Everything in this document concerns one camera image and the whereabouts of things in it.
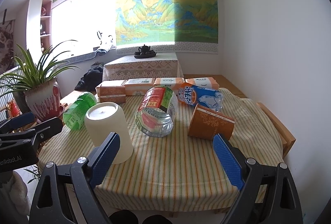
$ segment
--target crushed plastic bottle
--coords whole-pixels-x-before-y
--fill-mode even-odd
[[[177,97],[168,87],[150,89],[136,112],[135,121],[140,131],[151,137],[171,133],[178,107]]]
[[[63,112],[63,121],[70,130],[78,131],[84,124],[86,112],[97,104],[97,99],[90,92],[83,92],[77,100]]]
[[[183,104],[196,106],[200,104],[216,112],[222,109],[224,96],[218,90],[198,87],[190,83],[183,83],[178,90],[178,100]]]

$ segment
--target green plastic bottle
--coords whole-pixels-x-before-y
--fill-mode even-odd
[[[77,100],[64,111],[63,121],[72,131],[78,131],[84,124],[86,112],[97,104],[97,99],[90,92],[83,92]]]

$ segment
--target yellow striped cloth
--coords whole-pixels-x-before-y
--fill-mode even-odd
[[[261,164],[282,162],[282,144],[269,118],[250,99],[239,99],[227,89],[223,113],[236,121],[230,142],[246,157]],[[193,108],[179,105],[175,125],[164,138],[148,137],[134,122],[141,96],[127,97],[122,105],[134,152],[124,163],[112,165],[95,193],[100,201],[118,209],[200,211],[229,207],[238,191],[226,177],[212,149],[212,141],[187,136]],[[63,127],[42,148],[41,167],[48,161],[69,164],[93,149],[87,130]],[[261,187],[258,201],[262,201]]]

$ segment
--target polar bear logo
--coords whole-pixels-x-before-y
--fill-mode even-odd
[[[215,97],[203,95],[199,98],[199,101],[204,102],[211,109],[216,108],[218,104],[222,101],[222,94],[220,92],[216,92],[215,95]]]

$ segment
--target landscape painting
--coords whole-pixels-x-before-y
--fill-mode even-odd
[[[116,0],[116,43],[218,43],[217,0]]]

